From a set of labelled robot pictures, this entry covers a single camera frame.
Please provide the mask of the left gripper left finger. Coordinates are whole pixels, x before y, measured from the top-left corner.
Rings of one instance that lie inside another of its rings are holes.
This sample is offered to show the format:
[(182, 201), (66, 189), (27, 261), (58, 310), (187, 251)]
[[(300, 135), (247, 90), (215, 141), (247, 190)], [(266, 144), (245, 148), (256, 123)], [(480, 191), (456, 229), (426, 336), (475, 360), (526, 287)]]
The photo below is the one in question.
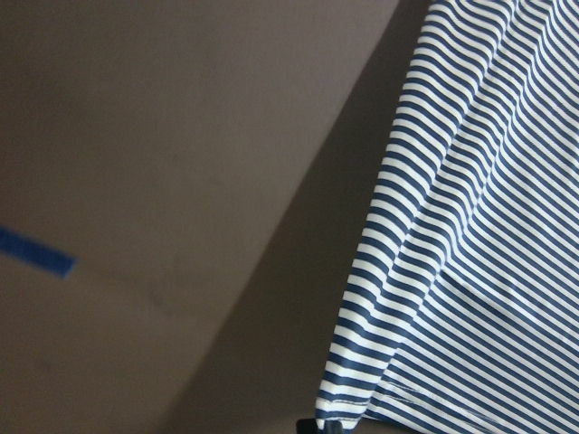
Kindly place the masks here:
[(318, 424), (315, 419), (300, 419), (296, 421), (297, 434), (318, 434)]

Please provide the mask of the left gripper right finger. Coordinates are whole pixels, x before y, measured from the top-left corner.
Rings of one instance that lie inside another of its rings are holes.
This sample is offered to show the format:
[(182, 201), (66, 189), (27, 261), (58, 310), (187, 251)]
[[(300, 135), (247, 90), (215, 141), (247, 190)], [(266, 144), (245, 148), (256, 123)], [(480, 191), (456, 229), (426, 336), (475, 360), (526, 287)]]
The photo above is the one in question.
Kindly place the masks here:
[(344, 434), (344, 427), (339, 420), (326, 420), (324, 422), (323, 434)]

